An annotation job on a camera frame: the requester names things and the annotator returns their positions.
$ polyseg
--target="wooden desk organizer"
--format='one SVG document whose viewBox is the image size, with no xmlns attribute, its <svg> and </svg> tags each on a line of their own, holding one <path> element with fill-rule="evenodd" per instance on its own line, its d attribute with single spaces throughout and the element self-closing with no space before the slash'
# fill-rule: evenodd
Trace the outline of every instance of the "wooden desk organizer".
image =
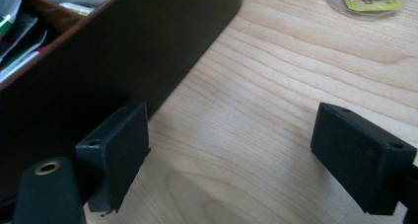
<svg viewBox="0 0 418 224">
<path fill-rule="evenodd" d="M 0 200 L 22 171 L 74 146 L 117 108 L 152 115 L 242 0 L 108 0 L 86 18 L 27 0 L 61 36 L 0 84 Z"/>
</svg>

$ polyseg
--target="wood grain surface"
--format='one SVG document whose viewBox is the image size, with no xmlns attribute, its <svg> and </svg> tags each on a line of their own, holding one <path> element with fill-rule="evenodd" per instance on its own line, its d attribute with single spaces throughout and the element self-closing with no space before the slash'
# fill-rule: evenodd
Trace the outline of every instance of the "wood grain surface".
<svg viewBox="0 0 418 224">
<path fill-rule="evenodd" d="M 368 23 L 326 0 L 244 0 L 149 123 L 117 214 L 89 223 L 401 223 L 371 216 L 310 149 L 319 102 L 418 146 L 418 0 Z"/>
</svg>

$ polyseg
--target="mounting hole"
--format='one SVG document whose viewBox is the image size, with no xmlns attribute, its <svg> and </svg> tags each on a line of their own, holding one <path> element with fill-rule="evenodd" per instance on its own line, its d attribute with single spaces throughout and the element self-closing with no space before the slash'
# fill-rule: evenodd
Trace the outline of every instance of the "mounting hole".
<svg viewBox="0 0 418 224">
<path fill-rule="evenodd" d="M 99 139 L 94 139 L 90 141 L 89 145 L 93 147 L 93 146 L 99 145 L 99 143 L 101 143 Z"/>
<path fill-rule="evenodd" d="M 57 161 L 47 162 L 38 166 L 35 169 L 35 174 L 37 174 L 38 176 L 48 175 L 48 174 L 55 172 L 60 167 L 61 167 L 61 164 Z"/>
<path fill-rule="evenodd" d="M 396 149 L 402 149 L 403 148 L 403 145 L 402 144 L 399 144 L 399 143 L 389 143 L 389 145 L 391 147 L 396 148 Z"/>
</svg>

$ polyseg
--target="wooden table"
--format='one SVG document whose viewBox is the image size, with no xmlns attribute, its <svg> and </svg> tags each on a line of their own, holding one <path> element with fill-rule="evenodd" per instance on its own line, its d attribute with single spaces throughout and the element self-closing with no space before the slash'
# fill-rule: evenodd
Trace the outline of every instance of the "wooden table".
<svg viewBox="0 0 418 224">
<path fill-rule="evenodd" d="M 244 0 L 149 123 L 118 214 L 89 223 L 401 223 L 370 216 L 312 154 L 319 102 L 418 146 L 418 0 L 374 23 L 326 0 Z"/>
</svg>

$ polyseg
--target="yellow label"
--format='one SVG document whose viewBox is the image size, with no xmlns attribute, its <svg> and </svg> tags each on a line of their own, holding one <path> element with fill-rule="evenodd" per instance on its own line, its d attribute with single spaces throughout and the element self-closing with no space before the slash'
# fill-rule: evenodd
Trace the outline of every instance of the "yellow label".
<svg viewBox="0 0 418 224">
<path fill-rule="evenodd" d="M 389 11 L 399 10 L 403 7 L 402 0 L 344 0 L 351 10 L 363 11 Z"/>
</svg>

